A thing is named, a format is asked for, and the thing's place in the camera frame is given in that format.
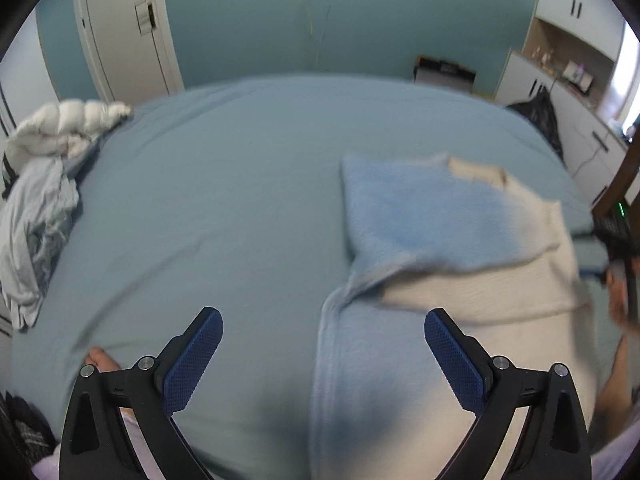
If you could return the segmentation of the person's hand at right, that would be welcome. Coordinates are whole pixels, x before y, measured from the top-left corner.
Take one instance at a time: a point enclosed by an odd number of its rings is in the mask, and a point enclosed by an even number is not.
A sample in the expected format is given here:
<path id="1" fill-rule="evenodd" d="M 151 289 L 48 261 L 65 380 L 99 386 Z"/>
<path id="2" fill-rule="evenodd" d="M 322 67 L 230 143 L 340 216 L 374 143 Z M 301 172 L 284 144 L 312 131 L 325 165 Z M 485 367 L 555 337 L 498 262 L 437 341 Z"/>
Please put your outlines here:
<path id="1" fill-rule="evenodd" d="M 608 316 L 623 332 L 629 332 L 626 284 L 618 280 L 611 270 L 606 270 L 605 285 L 608 290 Z"/>

